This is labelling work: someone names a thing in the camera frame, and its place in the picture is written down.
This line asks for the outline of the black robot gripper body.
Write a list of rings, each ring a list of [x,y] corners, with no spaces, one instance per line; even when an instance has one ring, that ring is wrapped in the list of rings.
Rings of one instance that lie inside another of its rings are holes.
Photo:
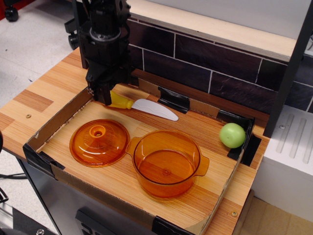
[[[90,26],[78,30],[81,56],[88,65],[86,81],[90,92],[103,87],[111,90],[116,84],[129,83],[131,57],[129,46],[130,28],[119,28],[115,35],[101,35]]]

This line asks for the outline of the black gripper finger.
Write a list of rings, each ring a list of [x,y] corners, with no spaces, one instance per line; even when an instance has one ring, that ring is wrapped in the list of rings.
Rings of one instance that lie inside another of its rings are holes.
[[[93,86],[93,97],[94,100],[104,104],[111,105],[111,90],[108,83],[96,84]]]

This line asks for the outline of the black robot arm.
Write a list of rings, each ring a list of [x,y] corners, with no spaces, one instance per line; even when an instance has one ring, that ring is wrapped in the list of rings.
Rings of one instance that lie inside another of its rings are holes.
[[[109,106],[113,87],[131,76],[130,6],[125,0],[84,0],[73,6],[88,91]]]

